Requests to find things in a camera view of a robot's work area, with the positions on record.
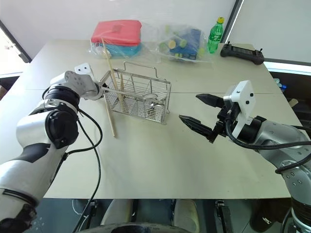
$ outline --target table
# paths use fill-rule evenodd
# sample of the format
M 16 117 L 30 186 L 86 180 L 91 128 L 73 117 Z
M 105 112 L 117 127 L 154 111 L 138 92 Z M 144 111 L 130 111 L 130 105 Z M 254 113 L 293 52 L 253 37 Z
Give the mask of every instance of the table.
M 68 41 L 56 41 L 46 45 L 33 60 L 29 70 L 20 77 L 9 93 L 0 101 L 0 163 L 21 153 L 21 147 L 15 138 L 15 126 L 18 120 L 27 115 L 39 102 L 42 90 L 46 88 L 49 79 L 52 78 L 47 76 L 48 71 L 55 73 L 57 69 L 57 74 L 59 74 L 87 61 L 91 63 L 97 77 L 100 73 L 104 73 L 103 60 L 97 61 L 94 58 L 88 60 L 89 56 L 85 52 L 80 56 L 77 54 L 70 58 L 67 56 L 66 51 L 74 51 L 78 44 L 82 46 L 86 43 L 75 41 L 71 47 Z M 52 59 L 55 53 L 58 54 L 58 59 L 56 59 L 57 57 Z M 269 81 L 270 76 L 263 65 L 255 66 L 243 60 L 234 62 L 241 63 L 242 67 L 250 66 L 261 70 L 259 73 L 262 73 L 262 80 L 265 80 L 261 83 L 252 76 L 253 86 L 258 93 L 255 94 L 257 103 L 253 116 L 260 115 L 280 123 L 299 124 L 299 120 L 289 107 L 285 97 L 279 89 L 275 89 L 276 85 Z M 181 64 L 170 63 L 173 66 L 181 66 Z M 168 64 L 160 64 L 159 75 L 162 74 L 165 66 Z M 204 65 L 196 64 L 196 66 L 200 68 Z M 217 72 L 220 77 L 225 76 L 221 75 L 221 69 Z M 166 78 L 171 82 L 176 79 L 175 76 L 171 76 L 171 79 Z M 111 135 L 104 100 L 81 100 L 81 109 L 93 116 L 104 131 L 103 142 L 98 147 L 103 173 L 95 198 L 253 199 L 289 197 L 281 176 L 276 175 L 274 167 L 259 154 L 240 148 L 221 136 L 216 139 L 214 144 L 211 144 L 179 120 L 178 115 L 182 114 L 197 118 L 210 127 L 215 125 L 219 109 L 203 104 L 195 98 L 195 93 L 218 92 L 216 95 L 221 97 L 233 81 L 215 77 L 211 79 L 213 80 L 211 86 L 216 91 L 212 91 L 210 86 L 206 86 L 208 91 L 202 91 L 203 87 L 200 86 L 200 83 L 203 79 L 199 76 L 191 79 L 195 84 L 189 86 L 189 89 L 183 86 L 190 83 L 185 77 L 180 82 L 172 82 L 171 113 L 167 117 L 166 125 L 113 113 L 118 134 L 117 139 Z M 236 83 L 240 80 L 238 75 L 233 75 L 232 79 Z M 80 119 L 91 138 L 96 141 L 99 138 L 96 127 L 86 117 Z M 69 150 L 88 146 L 85 136 L 81 133 Z M 45 197 L 86 199 L 93 192 L 96 182 L 97 163 L 94 152 L 76 153 L 63 163 Z

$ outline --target wire basket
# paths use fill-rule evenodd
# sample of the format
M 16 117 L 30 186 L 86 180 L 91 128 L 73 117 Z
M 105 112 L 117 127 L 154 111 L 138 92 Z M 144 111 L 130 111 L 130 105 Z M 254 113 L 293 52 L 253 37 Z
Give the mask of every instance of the wire basket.
M 151 78 L 126 71 L 126 64 L 155 70 Z M 159 78 L 155 67 L 148 67 L 131 62 L 124 62 L 124 69 L 113 69 L 115 82 L 108 71 L 101 80 L 109 107 L 119 113 L 137 116 L 147 120 L 164 123 L 169 113 L 171 83 Z

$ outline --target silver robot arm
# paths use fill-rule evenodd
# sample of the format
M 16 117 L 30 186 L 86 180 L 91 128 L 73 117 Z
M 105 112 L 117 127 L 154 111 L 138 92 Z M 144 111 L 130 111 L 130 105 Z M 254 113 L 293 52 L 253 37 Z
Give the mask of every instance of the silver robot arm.
M 67 71 L 51 80 L 44 100 L 19 121 L 16 134 L 23 152 L 0 165 L 0 232 L 18 233 L 31 226 L 35 207 L 78 137 L 80 98 L 97 100 L 102 95 L 90 75 Z
M 249 117 L 254 105 L 255 97 L 250 81 L 242 81 L 233 86 L 225 94 L 224 98 L 209 94 L 196 96 L 204 103 L 220 107 L 217 115 L 218 121 L 212 130 L 202 125 L 199 120 L 190 116 L 179 118 L 193 131 L 205 136 L 211 143 L 217 135 L 229 136 L 226 128 L 227 121 L 231 121 L 230 139 L 243 146 L 269 146 L 292 142 L 308 141 L 308 138 L 297 128 L 269 121 L 260 116 Z M 292 197 L 292 216 L 295 232 L 311 232 L 311 161 L 291 169 L 282 169 L 302 159 L 310 157 L 311 146 L 302 145 L 275 150 L 255 149 L 267 161 L 272 163 L 276 172 L 281 174 Z

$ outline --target plastic bag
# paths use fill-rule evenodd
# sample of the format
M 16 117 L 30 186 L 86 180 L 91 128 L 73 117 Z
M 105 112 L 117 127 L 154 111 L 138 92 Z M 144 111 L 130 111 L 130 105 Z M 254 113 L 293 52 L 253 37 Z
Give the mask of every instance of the plastic bag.
M 156 43 L 150 43 L 149 40 L 156 42 L 156 37 L 157 28 L 138 20 L 103 21 L 95 28 L 90 40 L 90 52 L 99 58 L 106 58 L 105 45 L 109 58 L 142 56 L 142 59 L 154 61 L 157 60 Z
M 170 60 L 210 62 L 204 32 L 189 25 L 163 25 L 159 28 L 157 52 Z

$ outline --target green bottle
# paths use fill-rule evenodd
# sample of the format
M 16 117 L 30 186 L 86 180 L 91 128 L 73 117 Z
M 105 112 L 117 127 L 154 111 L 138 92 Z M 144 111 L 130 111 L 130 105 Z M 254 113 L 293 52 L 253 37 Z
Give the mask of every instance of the green bottle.
M 218 44 L 224 33 L 224 28 L 223 28 L 224 20 L 225 18 L 219 17 L 215 26 L 212 27 L 212 29 L 210 30 L 210 34 L 208 37 L 208 43 L 207 43 L 207 50 L 210 53 L 214 53 L 218 48 Z

